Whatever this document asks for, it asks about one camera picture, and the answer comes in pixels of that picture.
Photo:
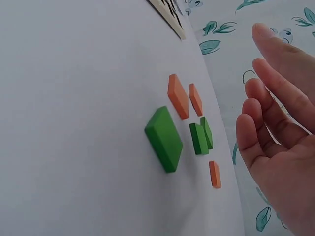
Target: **finger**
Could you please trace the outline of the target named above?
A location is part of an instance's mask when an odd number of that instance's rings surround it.
[[[287,149],[308,135],[281,110],[259,79],[248,80],[245,90],[248,98],[255,98],[260,102],[264,122],[274,137]]]
[[[255,59],[252,65],[263,83],[282,102],[294,119],[314,133],[315,106],[308,97],[265,60]]]
[[[264,167],[269,161],[262,151],[253,119],[247,114],[241,114],[236,121],[236,136],[240,154],[253,179],[262,182]]]
[[[261,149],[268,157],[273,157],[279,152],[287,151],[287,149],[279,144],[276,144],[271,137],[262,116],[261,105],[258,100],[254,98],[247,99],[243,104],[243,114],[251,116],[255,123],[257,137]]]
[[[262,23],[253,25],[252,37],[268,63],[315,105],[315,58],[283,43]]]

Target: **orange rectangle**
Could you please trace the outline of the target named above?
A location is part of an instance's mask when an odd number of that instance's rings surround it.
[[[188,95],[176,74],[169,76],[167,95],[181,119],[188,119]]]
[[[222,185],[221,185],[219,166],[217,165],[215,161],[210,161],[209,167],[210,167],[210,176],[211,176],[212,186],[214,188],[221,188]]]
[[[202,116],[202,102],[194,84],[189,85],[189,98],[197,115]]]

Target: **fabric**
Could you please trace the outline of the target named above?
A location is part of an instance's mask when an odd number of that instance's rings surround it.
[[[293,235],[252,180],[238,151],[235,125],[246,99],[244,84],[256,77],[252,60],[262,57],[252,40],[252,25],[265,23],[283,42],[314,56],[315,1],[183,1],[204,55],[225,125],[240,189],[246,235]]]

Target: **foam shape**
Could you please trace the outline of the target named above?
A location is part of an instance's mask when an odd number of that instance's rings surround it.
[[[181,81],[176,74],[169,76],[167,95],[181,119],[189,117],[189,101]]]
[[[211,183],[214,188],[221,188],[221,177],[220,177],[220,171],[219,166],[215,161],[209,162],[209,168],[210,168],[210,176],[211,176]]]
[[[189,124],[193,148],[196,155],[209,154],[206,135],[203,127],[196,123]]]
[[[207,122],[207,119],[205,117],[201,117],[200,118],[200,124],[203,127],[203,129],[205,130],[208,149],[211,150],[211,149],[213,149],[212,132],[211,132],[211,129],[210,129],[209,124]]]
[[[197,115],[202,116],[202,102],[194,84],[189,85],[189,98]]]
[[[175,172],[183,142],[166,106],[157,109],[144,131],[165,171]]]

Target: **fingernail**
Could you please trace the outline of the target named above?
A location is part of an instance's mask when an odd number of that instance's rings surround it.
[[[266,40],[266,39],[275,37],[274,32],[263,23],[254,24],[253,30],[257,33],[257,35],[262,40]]]

